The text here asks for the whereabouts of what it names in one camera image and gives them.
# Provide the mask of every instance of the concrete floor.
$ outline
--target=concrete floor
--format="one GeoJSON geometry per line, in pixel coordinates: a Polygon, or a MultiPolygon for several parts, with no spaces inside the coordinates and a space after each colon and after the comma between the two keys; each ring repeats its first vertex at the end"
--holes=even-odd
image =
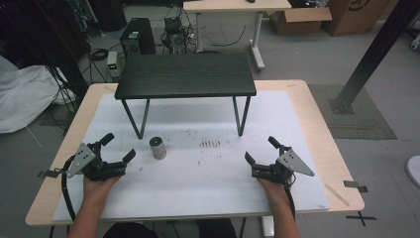
{"type": "MultiPolygon", "coordinates": [[[[129,6],[125,13],[128,20],[150,18],[158,42],[163,31],[161,20],[167,9],[129,6]]],[[[336,38],[323,30],[317,34],[281,37],[273,33],[268,21],[263,21],[259,46],[265,69],[257,71],[250,58],[254,78],[303,79],[308,84],[344,85],[381,26],[379,22],[369,33],[336,38]]],[[[232,43],[243,28],[241,22],[222,28],[209,24],[203,29],[203,35],[212,42],[224,42],[226,38],[227,43],[232,43]]],[[[107,33],[103,38],[92,35],[92,49],[108,49],[118,44],[119,34],[121,32],[107,33]]],[[[209,47],[208,39],[203,42],[206,50],[250,53],[248,45],[252,35],[253,27],[247,25],[241,39],[230,47],[209,47]]],[[[298,214],[296,222],[302,237],[418,237],[420,188],[405,171],[407,160],[420,155],[420,55],[410,50],[410,44],[409,37],[401,36],[366,84],[368,94],[397,140],[336,140],[354,180],[368,189],[362,193],[366,204],[363,216],[377,220],[367,220],[367,225],[363,226],[358,219],[346,218],[358,215],[356,212],[298,214]]],[[[157,53],[160,52],[161,47],[157,47],[157,53]]],[[[86,58],[80,60],[81,69],[87,65],[86,58]]],[[[97,65],[106,73],[105,62],[97,65]]],[[[96,69],[92,70],[93,81],[103,82],[96,69]]],[[[89,82],[89,73],[84,76],[89,82]]],[[[43,182],[37,174],[50,167],[63,139],[59,128],[39,126],[44,116],[28,126],[42,147],[27,129],[0,135],[0,237],[49,235],[49,227],[32,227],[25,223],[43,182]]],[[[234,218],[233,223],[239,234],[241,219],[234,218]]],[[[99,233],[103,234],[109,226],[102,224],[99,233]]],[[[179,221],[175,226],[180,237],[197,237],[193,221],[179,221]]],[[[175,237],[172,227],[164,222],[157,222],[156,228],[162,237],[175,237]]],[[[57,227],[54,237],[64,236],[65,227],[57,227]]],[[[258,218],[248,219],[244,237],[263,237],[258,218]]]]}

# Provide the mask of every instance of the black tabletop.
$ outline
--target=black tabletop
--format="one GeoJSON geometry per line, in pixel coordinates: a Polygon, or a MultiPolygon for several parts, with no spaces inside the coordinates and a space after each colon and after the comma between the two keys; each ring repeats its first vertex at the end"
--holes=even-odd
{"type": "Polygon", "coordinates": [[[246,54],[131,55],[116,99],[257,95],[246,54]]]}

